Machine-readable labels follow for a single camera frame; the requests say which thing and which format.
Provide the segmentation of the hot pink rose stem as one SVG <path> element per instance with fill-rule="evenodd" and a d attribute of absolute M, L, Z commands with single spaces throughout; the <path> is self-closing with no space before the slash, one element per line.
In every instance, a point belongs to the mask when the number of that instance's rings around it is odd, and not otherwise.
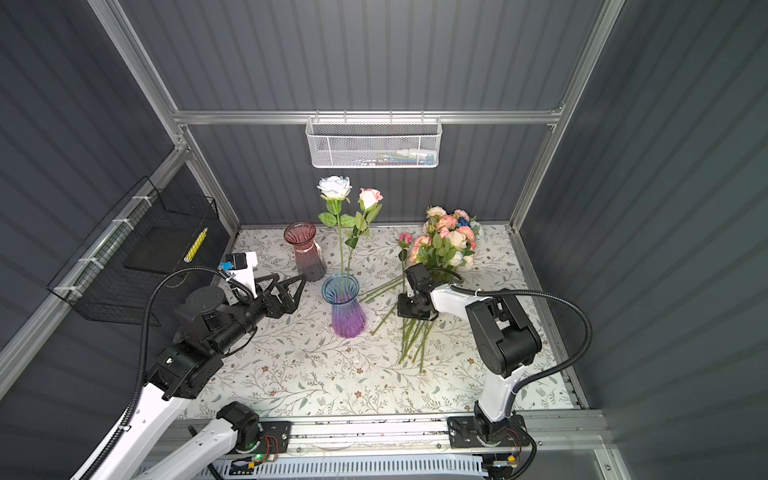
<path fill-rule="evenodd" d="M 401 264 L 401 292 L 407 292 L 407 280 L 405 270 L 408 266 L 408 260 L 410 257 L 410 249 L 413 243 L 413 237 L 410 233 L 401 233 L 398 236 L 398 246 L 400 252 L 398 253 L 398 259 Z"/>

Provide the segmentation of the light pink rose stem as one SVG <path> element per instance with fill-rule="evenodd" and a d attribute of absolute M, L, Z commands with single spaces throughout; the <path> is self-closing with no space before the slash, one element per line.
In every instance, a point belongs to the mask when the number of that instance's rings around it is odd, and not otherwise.
<path fill-rule="evenodd" d="M 351 274 L 350 262 L 357 244 L 362 237 L 370 235 L 370 226 L 379 215 L 383 201 L 382 193 L 374 188 L 361 188 L 358 197 L 358 211 L 354 216 L 344 216 L 343 225 L 349 228 L 343 245 L 347 247 L 346 260 L 342 263 L 342 273 Z"/>

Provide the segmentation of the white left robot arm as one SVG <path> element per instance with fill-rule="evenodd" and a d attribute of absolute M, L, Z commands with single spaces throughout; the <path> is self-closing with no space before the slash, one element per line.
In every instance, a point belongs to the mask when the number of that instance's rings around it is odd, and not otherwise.
<path fill-rule="evenodd" d="M 287 438 L 270 434 L 259 415 L 234 401 L 205 427 L 146 471 L 139 468 L 179 414 L 223 367 L 225 359 L 253 339 L 265 318 L 294 313 L 306 285 L 304 276 L 276 274 L 249 287 L 227 277 L 236 303 L 218 286 L 193 291 L 176 308 L 183 330 L 153 363 L 140 354 L 139 372 L 125 412 L 76 471 L 77 479 L 191 479 L 215 460 L 236 453 L 262 463 L 284 451 Z"/>

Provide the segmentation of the blue purple glass vase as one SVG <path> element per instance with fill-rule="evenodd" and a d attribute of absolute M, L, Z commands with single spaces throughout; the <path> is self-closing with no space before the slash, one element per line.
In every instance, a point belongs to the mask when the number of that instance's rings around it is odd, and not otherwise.
<path fill-rule="evenodd" d="M 349 273 L 334 274 L 322 285 L 322 298 L 331 308 L 331 327 L 340 337 L 354 338 L 365 329 L 366 314 L 358 300 L 359 292 L 357 278 Z"/>

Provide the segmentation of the white rose stem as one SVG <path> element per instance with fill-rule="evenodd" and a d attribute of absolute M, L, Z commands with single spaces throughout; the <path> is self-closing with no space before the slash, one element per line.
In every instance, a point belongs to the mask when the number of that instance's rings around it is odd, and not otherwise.
<path fill-rule="evenodd" d="M 340 273 L 346 272 L 344 262 L 344 235 L 342 222 L 343 204 L 348 201 L 352 190 L 348 177 L 332 175 L 319 180 L 317 189 L 326 203 L 326 213 L 319 214 L 321 222 L 328 227 L 335 227 L 338 235 Z"/>

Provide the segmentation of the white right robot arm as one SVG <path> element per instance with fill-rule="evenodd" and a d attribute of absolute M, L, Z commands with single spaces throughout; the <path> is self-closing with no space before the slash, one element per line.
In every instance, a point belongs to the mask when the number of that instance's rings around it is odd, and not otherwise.
<path fill-rule="evenodd" d="M 512 429 L 518 383 L 542 350 L 542 340 L 518 301 L 528 290 L 472 290 L 441 284 L 422 264 L 404 273 L 410 293 L 398 296 L 398 315 L 432 321 L 450 314 L 470 325 L 476 350 L 486 368 L 483 390 L 474 406 L 478 441 L 493 445 Z"/>

